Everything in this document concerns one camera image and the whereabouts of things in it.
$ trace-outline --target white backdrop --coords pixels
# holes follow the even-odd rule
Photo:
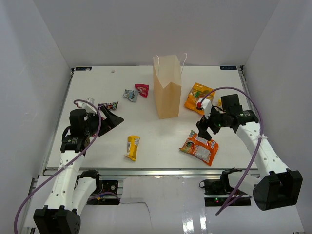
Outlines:
[[[70,69],[31,0],[0,0],[0,32],[0,233],[12,234],[48,153]]]
[[[34,0],[70,67],[243,65],[278,0]]]
[[[297,209],[312,233],[312,2],[281,1],[246,63],[249,91],[280,158],[299,170],[303,184]]]

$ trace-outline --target paper bag handle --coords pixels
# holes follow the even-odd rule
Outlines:
[[[183,62],[183,66],[182,66],[182,71],[181,71],[181,74],[182,74],[182,72],[183,72],[184,63],[185,63],[186,58],[187,58],[187,53],[184,53],[183,55],[186,55],[186,56],[185,56],[185,60],[184,60],[184,62]],[[158,73],[157,73],[157,76],[159,77],[160,59],[159,59],[159,56],[158,56],[158,55],[155,55],[155,57],[157,57],[157,58],[158,58]]]
[[[186,55],[186,56],[185,56],[185,60],[184,60],[184,62],[183,62],[183,66],[182,66],[182,71],[181,71],[181,74],[182,74],[182,72],[183,72],[184,63],[185,63],[186,58],[187,58],[187,53],[184,53],[183,55]]]

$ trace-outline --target paper bag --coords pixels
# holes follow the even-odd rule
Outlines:
[[[181,66],[176,55],[154,57],[154,96],[158,117],[179,116]]]

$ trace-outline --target white tabletop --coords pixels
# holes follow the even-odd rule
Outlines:
[[[64,109],[58,125],[47,168],[57,168],[60,162],[60,146],[63,130],[69,126],[69,113],[75,109],[75,99],[95,99],[95,105],[119,101],[114,114],[124,122],[99,137],[87,151],[82,168],[153,168],[153,169],[222,169],[246,168],[250,154],[232,129],[223,128],[213,139],[219,151],[211,167],[192,155],[180,152],[190,131],[197,131],[196,122],[201,118],[184,107],[187,94],[195,82],[211,88],[233,86],[243,90],[237,70],[220,70],[218,66],[186,66],[182,74],[182,92],[179,117],[159,119],[153,93],[152,66],[92,67],[91,71],[75,71]],[[137,102],[123,98],[125,89],[135,89],[134,84],[149,84],[147,98],[139,96]],[[233,90],[216,92],[214,102]],[[244,109],[246,98],[238,94]],[[137,160],[125,157],[127,137],[140,136]]]

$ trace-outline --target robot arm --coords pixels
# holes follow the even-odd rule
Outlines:
[[[98,136],[123,122],[123,118],[114,115],[106,107],[102,107],[101,111],[106,119],[101,121]],[[93,109],[87,107],[71,111],[69,120],[70,126],[64,130],[62,136],[59,169],[89,145],[90,137],[99,126],[98,115],[94,114]],[[84,158],[85,155],[80,156],[56,176],[43,209],[35,210],[34,221],[41,234],[79,233],[80,213],[83,207],[92,193],[99,194],[102,190],[97,171],[89,170],[78,176]]]
[[[203,108],[205,113],[196,124],[199,130],[198,136],[211,140],[212,137],[207,132],[208,128],[216,134],[221,127],[230,127],[244,142],[251,155],[255,151],[258,138],[261,137],[261,145],[255,158],[260,178],[247,175],[239,190],[252,196],[261,210],[296,204],[302,184],[300,172],[291,171],[273,150],[266,137],[260,136],[258,118],[253,111],[242,110],[238,95],[223,96],[221,101],[222,112],[212,106],[208,99],[205,99],[202,105],[197,105],[198,108]],[[233,189],[242,174],[237,169],[223,171],[221,181],[225,184],[225,189]]]

